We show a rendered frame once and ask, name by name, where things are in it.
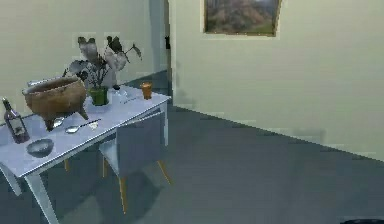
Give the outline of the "grey chair with wooden legs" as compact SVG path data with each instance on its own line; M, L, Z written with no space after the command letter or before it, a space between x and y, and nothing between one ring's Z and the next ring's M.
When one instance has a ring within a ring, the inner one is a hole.
M118 178L123 213L126 213L128 208L126 177L130 173L156 162L167 182L172 184L163 162L167 134L165 125L166 114L157 112L118 125L115 137L98 146L103 156L103 175L106 175L106 165L109 165Z

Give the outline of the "small grey bowl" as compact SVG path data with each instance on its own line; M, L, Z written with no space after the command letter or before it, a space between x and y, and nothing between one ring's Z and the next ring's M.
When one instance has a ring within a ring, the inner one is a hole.
M30 143L26 151L31 156L43 158L48 156L53 150L54 143L51 139L39 139Z

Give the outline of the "dark wine bottle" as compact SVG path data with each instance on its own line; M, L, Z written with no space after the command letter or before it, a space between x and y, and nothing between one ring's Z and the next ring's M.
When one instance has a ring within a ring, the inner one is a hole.
M28 131L26 130L25 124L21 115L15 111L10 102L6 99L2 99L2 103L5 107L4 121L17 144L24 143L30 139Z

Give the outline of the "house plant in green pot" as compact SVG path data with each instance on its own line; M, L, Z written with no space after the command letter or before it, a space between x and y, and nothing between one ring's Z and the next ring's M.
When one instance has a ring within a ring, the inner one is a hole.
M75 75L83 82L87 81L90 84L88 93L95 106L103 106L109 102L108 87L103 84L104 79L110 72L121 71L130 62L128 53L134 51L142 59L142 52L135 43L124 50L118 36L107 36L106 39L104 53L100 54L94 38L80 36L77 43L83 59L71 62L62 74L63 77Z

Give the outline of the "orange cup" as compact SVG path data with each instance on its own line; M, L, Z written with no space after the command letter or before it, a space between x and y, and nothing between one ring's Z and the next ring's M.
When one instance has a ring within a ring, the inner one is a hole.
M143 82L141 85L141 90L143 93L143 97L146 100L149 100L152 98L152 83L151 82Z

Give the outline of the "clear glass with black top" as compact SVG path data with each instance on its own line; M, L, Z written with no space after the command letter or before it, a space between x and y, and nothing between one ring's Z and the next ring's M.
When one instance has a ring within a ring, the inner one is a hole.
M122 89L119 85L112 86L114 90L114 94L118 96L121 100L125 100L127 98L127 92Z

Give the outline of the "framed landscape picture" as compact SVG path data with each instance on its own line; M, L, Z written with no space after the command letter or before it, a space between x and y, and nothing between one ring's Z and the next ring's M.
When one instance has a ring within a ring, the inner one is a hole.
M204 0L203 32L275 37L282 0Z

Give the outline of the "brown footed bowl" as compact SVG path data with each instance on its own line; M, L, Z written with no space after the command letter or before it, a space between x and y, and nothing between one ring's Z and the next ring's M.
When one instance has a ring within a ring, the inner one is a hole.
M54 129L56 118L73 113L88 120L84 109L87 91L77 76L46 80L23 89L22 94L28 108L43 119L47 131Z

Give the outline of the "white dining table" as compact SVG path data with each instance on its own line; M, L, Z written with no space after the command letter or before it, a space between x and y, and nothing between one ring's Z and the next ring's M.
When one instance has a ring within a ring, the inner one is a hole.
M30 140L50 139L53 149L45 157L37 158L27 153L27 144L13 141L8 128L0 125L0 170L6 177L13 191L19 195L21 188L17 182L25 179L38 205L49 224L59 224L49 196L41 179L41 173L116 132L116 128L126 124L136 124L154 115L156 110L167 112L166 95L154 93L152 98L143 98L142 91L125 86L128 99L118 100L113 96L105 106L94 106L90 99L84 107L91 121L96 120L94 130L85 128L75 134L67 134L63 127L48 132L43 128L42 120L35 115L25 118Z

